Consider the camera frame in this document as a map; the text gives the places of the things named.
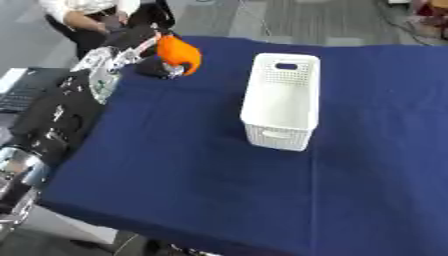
person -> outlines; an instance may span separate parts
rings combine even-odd
[[[123,26],[133,27],[161,19],[165,14],[153,5],[141,5],[140,0],[39,0],[47,13],[46,19],[58,32],[76,44],[76,56],[82,59],[98,48],[110,33],[105,18],[116,18]]]

navy blue tablecloth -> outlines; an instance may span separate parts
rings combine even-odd
[[[173,81],[125,71],[44,205],[225,255],[448,255],[448,50],[190,37]],[[251,146],[239,120],[257,53],[322,60],[306,152]]]

hand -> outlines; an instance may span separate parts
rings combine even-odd
[[[102,22],[97,22],[96,26],[95,26],[95,30],[100,32],[101,34],[107,35],[110,33],[109,30],[107,30],[106,28],[106,24],[102,23]]]
[[[117,11],[117,17],[118,17],[118,21],[123,24],[123,25],[127,25],[128,21],[129,21],[129,15],[123,11]]]

orange object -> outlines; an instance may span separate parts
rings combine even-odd
[[[171,66],[189,64],[190,68],[184,74],[186,76],[196,72],[202,62],[202,55],[198,48],[172,35],[164,36],[158,41],[157,55]]]

keyboard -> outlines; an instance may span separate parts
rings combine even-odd
[[[62,81],[68,71],[68,69],[59,68],[8,71],[0,79],[0,113],[18,114],[25,111],[43,91]]]

